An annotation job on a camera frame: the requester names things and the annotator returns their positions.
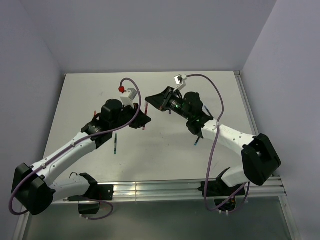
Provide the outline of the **light blue pen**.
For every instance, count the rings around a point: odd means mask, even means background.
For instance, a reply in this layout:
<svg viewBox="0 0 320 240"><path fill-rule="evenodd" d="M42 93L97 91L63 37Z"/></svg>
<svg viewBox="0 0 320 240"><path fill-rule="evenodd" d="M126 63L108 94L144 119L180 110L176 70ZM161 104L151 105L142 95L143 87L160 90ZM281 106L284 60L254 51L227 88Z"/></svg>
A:
<svg viewBox="0 0 320 240"><path fill-rule="evenodd" d="M199 143L199 141L200 141L200 137L197 138L197 140L196 140L195 143L194 143L194 146L197 146L198 143Z"/></svg>

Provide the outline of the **dark blue pen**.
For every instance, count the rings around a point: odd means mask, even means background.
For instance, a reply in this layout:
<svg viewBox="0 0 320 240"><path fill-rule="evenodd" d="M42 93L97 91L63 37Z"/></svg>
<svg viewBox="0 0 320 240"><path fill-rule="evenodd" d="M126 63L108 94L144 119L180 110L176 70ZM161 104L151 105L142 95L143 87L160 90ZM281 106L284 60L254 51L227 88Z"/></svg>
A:
<svg viewBox="0 0 320 240"><path fill-rule="evenodd" d="M207 111L207 113L209 114L209 116L213 118L213 115L211 114L211 112L210 112L210 110L207 108L207 106L204 105L203 107L204 107L204 109Z"/></svg>

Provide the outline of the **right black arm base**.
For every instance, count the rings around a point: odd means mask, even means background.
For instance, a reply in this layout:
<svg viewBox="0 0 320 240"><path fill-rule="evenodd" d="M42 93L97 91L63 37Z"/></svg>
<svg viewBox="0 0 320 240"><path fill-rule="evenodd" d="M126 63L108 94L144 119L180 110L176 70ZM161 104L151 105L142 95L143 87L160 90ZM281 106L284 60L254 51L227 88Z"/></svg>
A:
<svg viewBox="0 0 320 240"><path fill-rule="evenodd" d="M234 187L228 187L221 180L209 181L207 186L207 197L229 197L236 190L238 190L242 185L238 184ZM236 196L245 196L246 191L242 188L235 196L233 196L227 203L219 208L220 211L233 211L236 209L237 201Z"/></svg>

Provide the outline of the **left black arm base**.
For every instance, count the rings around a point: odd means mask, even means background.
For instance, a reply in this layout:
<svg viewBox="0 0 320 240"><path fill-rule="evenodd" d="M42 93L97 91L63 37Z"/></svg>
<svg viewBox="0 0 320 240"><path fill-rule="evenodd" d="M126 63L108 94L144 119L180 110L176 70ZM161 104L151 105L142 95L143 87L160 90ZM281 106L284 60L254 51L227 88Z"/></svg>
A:
<svg viewBox="0 0 320 240"><path fill-rule="evenodd" d="M114 211L114 206L110 202L113 199L113 184L97 184L91 186L84 195L68 197L69 202L78 202L78 213L82 216L96 215L104 206L109 206L110 216Z"/></svg>

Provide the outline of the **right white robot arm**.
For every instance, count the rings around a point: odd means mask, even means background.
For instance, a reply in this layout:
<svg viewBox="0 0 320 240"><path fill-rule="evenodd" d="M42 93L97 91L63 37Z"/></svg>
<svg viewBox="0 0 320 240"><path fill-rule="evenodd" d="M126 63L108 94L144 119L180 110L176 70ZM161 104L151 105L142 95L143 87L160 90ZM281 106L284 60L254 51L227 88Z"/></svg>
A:
<svg viewBox="0 0 320 240"><path fill-rule="evenodd" d="M197 92L188 92L184 97L174 93L172 87L147 96L145 101L161 112L172 111L187 120L186 127L202 139L217 141L241 157L240 165L228 167L219 176L217 191L229 194L234 186L251 182L262 186L281 166L281 160L265 134L246 134L223 125L203 111L203 102Z"/></svg>

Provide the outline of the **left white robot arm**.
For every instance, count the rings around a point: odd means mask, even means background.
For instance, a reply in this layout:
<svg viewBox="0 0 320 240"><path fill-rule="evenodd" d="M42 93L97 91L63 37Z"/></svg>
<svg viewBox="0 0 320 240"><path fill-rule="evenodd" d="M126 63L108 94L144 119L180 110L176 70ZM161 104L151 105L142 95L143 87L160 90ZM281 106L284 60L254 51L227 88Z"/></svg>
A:
<svg viewBox="0 0 320 240"><path fill-rule="evenodd" d="M127 126L139 129L151 122L140 107L137 103L124 106L121 101L110 99L65 146L33 165L19 165L14 172L8 206L10 213L19 215L13 209L14 199L32 215L44 212L53 202L65 198L100 203L98 182L89 174L80 173L62 182L56 179L82 157L109 141L114 132Z"/></svg>

